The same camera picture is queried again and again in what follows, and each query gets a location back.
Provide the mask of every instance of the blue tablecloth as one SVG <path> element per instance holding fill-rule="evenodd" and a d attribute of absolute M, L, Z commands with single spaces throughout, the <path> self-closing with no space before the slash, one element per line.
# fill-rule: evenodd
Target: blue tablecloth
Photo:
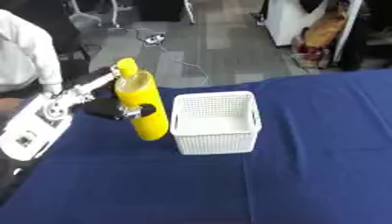
<path fill-rule="evenodd" d="M 175 95 L 252 91 L 263 129 L 249 154 L 181 156 L 170 135 L 78 114 L 2 223 L 379 224 L 392 221 L 392 71 L 336 73 Z"/>

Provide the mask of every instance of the white sleeve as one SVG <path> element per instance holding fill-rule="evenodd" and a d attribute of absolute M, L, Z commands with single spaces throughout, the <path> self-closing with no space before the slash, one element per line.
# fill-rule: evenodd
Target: white sleeve
<path fill-rule="evenodd" d="M 35 24 L 0 10 L 0 38 L 19 46 L 36 67 L 43 85 L 62 83 L 60 63 L 53 47 L 52 37 Z"/>

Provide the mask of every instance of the yellow cap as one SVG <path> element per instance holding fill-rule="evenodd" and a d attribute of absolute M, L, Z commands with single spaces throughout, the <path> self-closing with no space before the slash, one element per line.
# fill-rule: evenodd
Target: yellow cap
<path fill-rule="evenodd" d="M 117 61 L 117 69 L 120 71 L 122 77 L 130 77 L 137 73 L 139 67 L 132 58 L 124 58 Z"/>

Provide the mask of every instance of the white basket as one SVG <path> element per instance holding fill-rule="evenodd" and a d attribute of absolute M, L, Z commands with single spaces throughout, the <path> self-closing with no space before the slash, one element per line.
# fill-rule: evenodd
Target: white basket
<path fill-rule="evenodd" d="M 185 155 L 250 152 L 261 128 L 250 92 L 182 94 L 174 100 L 171 133 Z"/>

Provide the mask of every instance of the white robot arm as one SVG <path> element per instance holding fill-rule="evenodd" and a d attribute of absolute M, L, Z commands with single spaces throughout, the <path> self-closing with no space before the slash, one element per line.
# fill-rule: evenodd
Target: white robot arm
<path fill-rule="evenodd" d="M 107 70 L 110 72 L 104 75 L 81 77 L 82 82 L 76 81 L 73 87 L 53 98 L 38 95 L 3 129 L 0 136 L 0 149 L 3 153 L 17 161 L 30 161 L 41 157 L 69 128 L 73 120 L 73 108 L 77 105 L 86 105 L 85 110 L 89 114 L 113 119 L 134 118 L 151 111 L 148 107 L 125 109 L 115 98 L 96 99 L 93 94 L 95 90 L 112 83 L 120 76 L 113 67 Z"/>

